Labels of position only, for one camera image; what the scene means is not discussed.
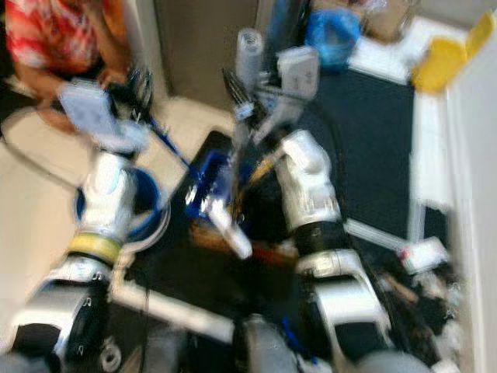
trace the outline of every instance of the white floor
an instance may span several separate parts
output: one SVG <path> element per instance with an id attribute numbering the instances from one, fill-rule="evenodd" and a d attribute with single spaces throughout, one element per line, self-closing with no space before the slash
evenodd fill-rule
<path id="1" fill-rule="evenodd" d="M 155 116 L 190 159 L 210 131 L 233 130 L 229 113 L 187 99 L 170 100 Z M 21 116 L 6 129 L 6 137 L 73 184 L 79 185 L 89 170 L 88 146 L 49 128 L 35 113 Z M 149 169 L 169 192 L 185 172 L 155 137 L 138 165 Z M 27 169 L 0 145 L 0 349 L 8 343 L 15 311 L 61 258 L 74 234 L 72 198 L 71 191 Z"/>

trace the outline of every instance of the person's arm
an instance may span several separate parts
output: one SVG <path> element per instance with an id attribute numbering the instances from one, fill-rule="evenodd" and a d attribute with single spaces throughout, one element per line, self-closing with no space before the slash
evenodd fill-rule
<path id="1" fill-rule="evenodd" d="M 53 99 L 66 81 L 42 68 L 31 68 L 20 62 L 15 64 L 17 75 L 41 99 Z"/>
<path id="2" fill-rule="evenodd" d="M 103 15 L 102 0 L 87 0 L 83 3 L 83 9 L 95 30 L 99 51 L 106 65 L 126 73 L 131 61 L 130 50 L 112 34 Z"/>

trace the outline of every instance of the red object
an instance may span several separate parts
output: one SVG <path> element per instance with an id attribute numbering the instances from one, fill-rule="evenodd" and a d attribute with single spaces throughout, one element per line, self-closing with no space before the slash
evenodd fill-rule
<path id="1" fill-rule="evenodd" d="M 104 13 L 117 8 L 111 2 L 120 0 L 104 1 Z M 99 58 L 88 18 L 63 0 L 6 0 L 5 20 L 14 61 L 69 75 L 89 70 Z"/>

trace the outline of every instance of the person's hand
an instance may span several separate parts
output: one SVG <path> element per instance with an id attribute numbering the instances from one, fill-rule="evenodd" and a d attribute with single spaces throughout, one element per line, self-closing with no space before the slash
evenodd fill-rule
<path id="1" fill-rule="evenodd" d="M 82 0 L 82 8 L 90 21 L 103 19 L 103 0 Z"/>
<path id="2" fill-rule="evenodd" d="M 127 75 L 112 68 L 104 68 L 100 72 L 96 81 L 100 84 L 103 89 L 107 89 L 110 83 L 126 84 Z"/>

